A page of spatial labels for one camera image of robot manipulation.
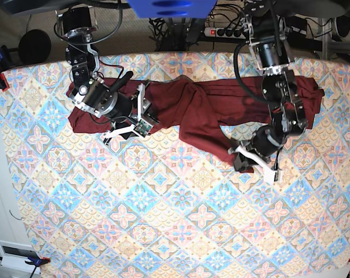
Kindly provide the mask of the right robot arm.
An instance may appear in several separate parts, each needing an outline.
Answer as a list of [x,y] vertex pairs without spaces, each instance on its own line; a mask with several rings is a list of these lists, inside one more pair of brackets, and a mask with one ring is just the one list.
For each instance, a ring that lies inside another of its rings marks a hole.
[[68,43],[65,58],[71,66],[74,85],[69,97],[93,123],[109,125],[103,133],[104,144],[116,136],[144,138],[159,124],[152,104],[145,97],[149,82],[140,83],[133,95],[126,96],[120,89],[130,81],[133,72],[121,71],[109,85],[99,73],[102,61],[92,36],[96,29],[88,6],[68,9],[54,25],[54,33]]

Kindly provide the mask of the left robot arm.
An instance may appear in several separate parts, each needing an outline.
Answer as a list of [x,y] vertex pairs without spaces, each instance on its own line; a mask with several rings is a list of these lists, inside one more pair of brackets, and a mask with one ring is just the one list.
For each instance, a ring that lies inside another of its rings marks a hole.
[[[243,172],[258,164],[269,163],[279,154],[290,136],[302,134],[308,126],[303,103],[298,95],[296,78],[288,66],[289,54],[285,28],[279,22],[272,1],[251,1],[243,7],[242,27],[245,41],[234,50],[234,73],[239,86],[252,99],[268,106],[271,122],[261,126],[249,140],[238,142],[233,166]],[[263,71],[261,94],[255,94],[240,77],[238,54],[249,46],[257,65]]]

